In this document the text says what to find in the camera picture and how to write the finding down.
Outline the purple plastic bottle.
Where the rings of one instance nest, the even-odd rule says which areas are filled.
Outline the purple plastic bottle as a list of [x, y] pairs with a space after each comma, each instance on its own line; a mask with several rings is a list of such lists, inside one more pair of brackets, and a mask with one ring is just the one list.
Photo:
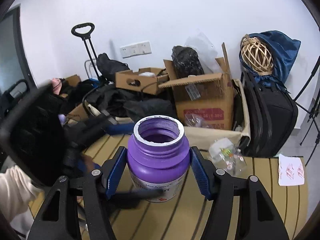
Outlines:
[[140, 119], [127, 145], [127, 165], [137, 189], [162, 190], [153, 203], [171, 200], [180, 190], [190, 164], [189, 141], [180, 121], [166, 115]]

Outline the pink cloth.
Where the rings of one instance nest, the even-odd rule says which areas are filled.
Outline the pink cloth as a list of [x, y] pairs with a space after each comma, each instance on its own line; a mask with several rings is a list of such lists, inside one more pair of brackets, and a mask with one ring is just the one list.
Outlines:
[[55, 89], [60, 90], [62, 87], [62, 81], [60, 79], [53, 78], [51, 79], [51, 83], [52, 83], [53, 90]]

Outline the white paper card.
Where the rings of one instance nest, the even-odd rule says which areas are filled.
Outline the white paper card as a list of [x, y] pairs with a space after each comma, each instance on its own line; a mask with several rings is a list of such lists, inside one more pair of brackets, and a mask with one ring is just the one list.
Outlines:
[[278, 156], [278, 184], [279, 186], [304, 185], [304, 166], [299, 157]]

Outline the clear plastic jar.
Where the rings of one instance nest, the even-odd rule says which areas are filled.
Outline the clear plastic jar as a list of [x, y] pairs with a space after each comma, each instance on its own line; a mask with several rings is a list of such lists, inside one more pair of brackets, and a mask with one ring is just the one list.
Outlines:
[[232, 176], [239, 175], [247, 167], [240, 149], [228, 138], [214, 141], [208, 152], [209, 158], [215, 167], [228, 172]]

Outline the black clothes pile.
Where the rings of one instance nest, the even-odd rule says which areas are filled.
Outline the black clothes pile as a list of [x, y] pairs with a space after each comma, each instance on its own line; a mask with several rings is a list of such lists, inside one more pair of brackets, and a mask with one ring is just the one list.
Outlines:
[[61, 79], [62, 87], [56, 89], [62, 98], [61, 114], [76, 121], [99, 114], [130, 118], [134, 122], [150, 115], [177, 116], [170, 89], [162, 88], [157, 95], [151, 95], [117, 88], [116, 73], [131, 69], [106, 53], [98, 55], [96, 66], [103, 82], [87, 79], [72, 86], [67, 79]]

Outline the black suitcase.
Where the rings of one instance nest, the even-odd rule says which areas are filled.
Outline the black suitcase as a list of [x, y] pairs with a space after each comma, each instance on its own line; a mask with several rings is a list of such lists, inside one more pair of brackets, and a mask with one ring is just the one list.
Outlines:
[[298, 108], [288, 92], [274, 81], [268, 86], [257, 82], [249, 72], [242, 72], [249, 124], [250, 142], [244, 155], [271, 158], [277, 155], [293, 131]]

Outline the small cardboard box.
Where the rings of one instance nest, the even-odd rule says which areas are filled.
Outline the small cardboard box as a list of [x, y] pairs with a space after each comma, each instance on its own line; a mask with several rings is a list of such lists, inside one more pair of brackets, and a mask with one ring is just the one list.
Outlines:
[[116, 87], [135, 92], [157, 95], [162, 90], [159, 85], [169, 81], [165, 68], [140, 68], [137, 72], [124, 70], [116, 73]]

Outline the large cardboard box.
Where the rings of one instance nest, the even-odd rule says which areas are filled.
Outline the large cardboard box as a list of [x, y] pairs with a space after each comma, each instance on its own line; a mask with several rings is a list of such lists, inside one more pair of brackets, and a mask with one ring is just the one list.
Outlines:
[[196, 114], [214, 129], [231, 130], [233, 123], [234, 88], [225, 44], [221, 45], [223, 57], [215, 61], [223, 72], [177, 78], [174, 64], [164, 60], [169, 81], [159, 88], [172, 88], [177, 116], [185, 123], [187, 114]]

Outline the woven rattan ball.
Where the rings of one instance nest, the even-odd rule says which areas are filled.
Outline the woven rattan ball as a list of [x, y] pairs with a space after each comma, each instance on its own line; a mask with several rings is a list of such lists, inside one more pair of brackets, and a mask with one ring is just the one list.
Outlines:
[[261, 76], [271, 75], [273, 58], [266, 44], [257, 37], [246, 34], [241, 40], [241, 57], [243, 61]]

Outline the black plastic bag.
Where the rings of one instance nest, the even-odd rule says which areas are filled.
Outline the black plastic bag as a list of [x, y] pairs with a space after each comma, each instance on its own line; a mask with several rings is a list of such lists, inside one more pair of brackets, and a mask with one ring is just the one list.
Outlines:
[[171, 55], [174, 70], [179, 79], [189, 75], [203, 75], [204, 70], [199, 61], [198, 53], [190, 47], [174, 46]]

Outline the blue fabric bag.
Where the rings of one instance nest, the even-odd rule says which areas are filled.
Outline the blue fabric bag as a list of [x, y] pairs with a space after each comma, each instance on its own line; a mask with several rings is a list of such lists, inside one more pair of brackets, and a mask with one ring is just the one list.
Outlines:
[[272, 55], [274, 67], [271, 75], [261, 76], [243, 61], [239, 53], [239, 60], [242, 66], [253, 75], [258, 84], [264, 87], [276, 85], [280, 89], [285, 89], [285, 82], [297, 58], [301, 42], [293, 40], [277, 30], [248, 35], [249, 37], [257, 37], [261, 42], [266, 44]]

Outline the white wall socket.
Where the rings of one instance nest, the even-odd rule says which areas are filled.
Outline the white wall socket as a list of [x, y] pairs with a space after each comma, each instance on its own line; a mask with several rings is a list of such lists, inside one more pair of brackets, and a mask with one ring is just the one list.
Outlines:
[[120, 55], [123, 59], [128, 57], [133, 57], [133, 56], [147, 55], [151, 53], [152, 51], [151, 51], [151, 45], [149, 41], [129, 44], [129, 45], [120, 47]]

